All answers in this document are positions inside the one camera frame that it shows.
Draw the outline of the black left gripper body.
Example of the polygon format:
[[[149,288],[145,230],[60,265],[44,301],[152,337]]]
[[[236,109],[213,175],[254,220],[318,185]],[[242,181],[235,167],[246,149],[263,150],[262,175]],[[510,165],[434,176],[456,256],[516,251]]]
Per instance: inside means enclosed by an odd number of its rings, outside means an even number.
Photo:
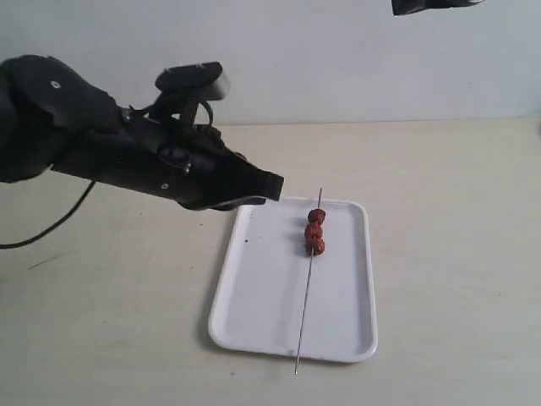
[[[198,199],[238,197],[239,163],[210,125],[189,131],[165,126],[133,109],[116,134],[83,134],[52,165],[58,173],[173,200],[199,210]]]

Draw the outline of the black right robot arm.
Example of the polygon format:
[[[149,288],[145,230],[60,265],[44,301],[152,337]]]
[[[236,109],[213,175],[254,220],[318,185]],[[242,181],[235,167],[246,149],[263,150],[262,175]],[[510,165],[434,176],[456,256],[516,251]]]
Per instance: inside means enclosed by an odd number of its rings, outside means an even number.
[[[482,2],[483,0],[391,0],[391,7],[395,16],[405,16],[426,10],[469,8]]]

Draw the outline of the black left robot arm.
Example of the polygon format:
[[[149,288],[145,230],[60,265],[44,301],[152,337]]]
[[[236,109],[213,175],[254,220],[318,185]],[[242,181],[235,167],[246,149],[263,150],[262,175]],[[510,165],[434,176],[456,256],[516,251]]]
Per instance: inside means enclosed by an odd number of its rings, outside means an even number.
[[[200,211],[227,211],[279,200],[282,176],[230,150],[199,107],[222,100],[218,62],[165,69],[148,107],[121,107],[65,63],[24,55],[1,65],[1,180],[46,170],[173,200]]]

